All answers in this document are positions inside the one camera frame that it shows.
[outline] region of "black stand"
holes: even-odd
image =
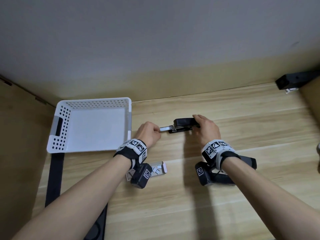
[[[48,178],[47,194],[45,197],[45,207],[50,205],[56,198],[60,196],[62,171],[63,171],[64,153],[51,154],[51,163]],[[107,208],[103,209],[94,225],[85,236],[84,240],[103,240],[106,230]]]

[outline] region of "person's left hand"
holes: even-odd
[[[146,147],[150,148],[161,138],[160,128],[156,124],[147,121],[140,125],[134,138],[143,141]]]

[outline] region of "person's right arm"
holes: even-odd
[[[218,126],[202,115],[194,115],[200,129],[194,128],[202,147],[221,139]],[[263,223],[277,240],[320,239],[320,213],[260,175],[237,157],[221,165],[247,198]]]

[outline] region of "person's left arm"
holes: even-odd
[[[161,138],[160,128],[146,122],[134,138],[150,148]],[[116,155],[64,192],[22,227],[13,239],[83,239],[130,166],[131,160]]]

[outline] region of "person's right hand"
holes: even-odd
[[[192,127],[201,147],[204,147],[208,142],[221,139],[219,127],[212,121],[203,115],[193,115],[194,119],[199,123],[200,128]]]

